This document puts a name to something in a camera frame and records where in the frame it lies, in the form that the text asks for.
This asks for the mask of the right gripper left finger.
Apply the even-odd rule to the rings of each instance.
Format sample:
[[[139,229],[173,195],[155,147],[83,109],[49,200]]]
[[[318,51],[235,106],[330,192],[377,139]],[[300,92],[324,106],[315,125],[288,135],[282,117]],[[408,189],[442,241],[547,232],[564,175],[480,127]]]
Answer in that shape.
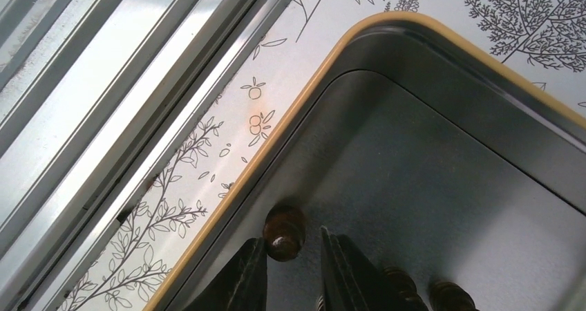
[[[265,310],[267,252],[263,238],[250,238],[185,310]]]

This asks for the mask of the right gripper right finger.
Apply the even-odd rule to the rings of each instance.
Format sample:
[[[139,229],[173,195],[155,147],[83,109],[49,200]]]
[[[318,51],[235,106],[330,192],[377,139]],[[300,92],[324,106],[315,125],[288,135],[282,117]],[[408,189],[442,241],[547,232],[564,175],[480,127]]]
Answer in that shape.
[[[325,310],[412,310],[388,279],[344,234],[320,227]]]

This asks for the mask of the gold tin tray with pieces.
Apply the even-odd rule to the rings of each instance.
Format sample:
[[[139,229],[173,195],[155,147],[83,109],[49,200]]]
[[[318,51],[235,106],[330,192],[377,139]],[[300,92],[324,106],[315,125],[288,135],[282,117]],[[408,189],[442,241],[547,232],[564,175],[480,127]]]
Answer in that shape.
[[[478,310],[585,309],[585,118],[426,15],[342,36],[147,309],[185,310],[279,205],[306,237],[267,255],[265,310],[325,310],[322,226],[428,310],[439,281]]]

